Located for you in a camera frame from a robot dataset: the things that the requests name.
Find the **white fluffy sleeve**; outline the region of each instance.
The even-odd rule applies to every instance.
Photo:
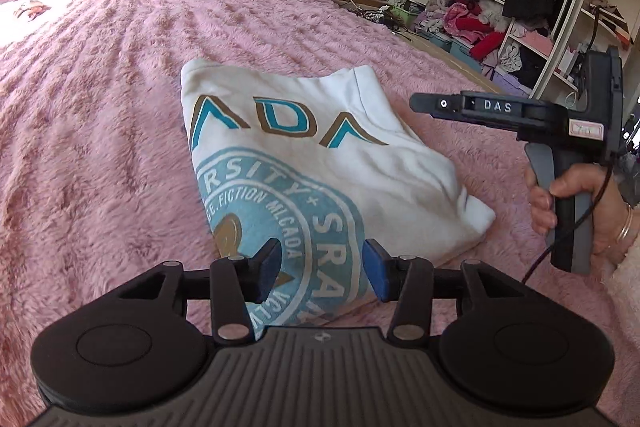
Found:
[[[615,302],[623,331],[640,349],[640,235],[604,284]]]

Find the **white sweatshirt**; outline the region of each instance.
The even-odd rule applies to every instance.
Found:
[[[182,68],[198,187],[222,255],[283,246],[276,287],[250,305],[269,324],[322,324],[372,296],[360,249],[441,264],[478,243],[494,212],[394,114],[368,66],[288,78],[203,59]]]

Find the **floor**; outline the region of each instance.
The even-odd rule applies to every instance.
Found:
[[[498,94],[502,92],[490,80],[482,76],[477,71],[470,69],[466,64],[459,62],[458,60],[453,58],[450,54],[448,54],[446,51],[437,47],[435,44],[432,44],[427,39],[415,34],[410,34],[408,37],[411,39],[411,42],[409,42],[409,44],[411,44],[414,48],[420,51],[427,52],[432,57],[436,57],[444,61],[444,63],[446,63],[446,65],[449,68],[459,71],[460,73],[465,75],[469,80],[471,80],[471,82],[475,83],[478,87],[480,87],[482,90],[487,92],[495,92]]]

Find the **hand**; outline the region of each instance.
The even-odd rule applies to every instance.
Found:
[[[536,175],[527,167],[524,175],[529,187],[531,220],[534,232],[546,235],[558,223],[556,214],[551,210],[552,197],[568,198],[580,192],[589,192],[591,198],[600,191],[606,169],[597,165],[576,164],[551,183],[549,192],[538,187]],[[628,207],[623,201],[616,182],[609,180],[604,195],[593,211],[593,253],[602,253],[613,245],[625,226]]]

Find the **pink fluffy blanket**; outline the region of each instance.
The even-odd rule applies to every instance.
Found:
[[[179,98],[180,67],[192,58],[292,76],[370,64],[398,115],[496,211],[467,255],[520,277],[543,248],[513,134],[432,120],[407,104],[416,90],[473,86],[331,0],[43,0],[51,9],[31,22],[13,20],[9,1],[0,0],[3,427],[43,408],[29,365],[42,328],[161,261],[198,269],[214,259]],[[616,370],[600,406],[638,425],[640,360],[597,280],[545,265],[532,284],[612,338]],[[338,324],[384,328],[392,311],[371,304]],[[452,305],[436,309],[434,329],[453,316]],[[204,306],[189,318],[209,327]]]

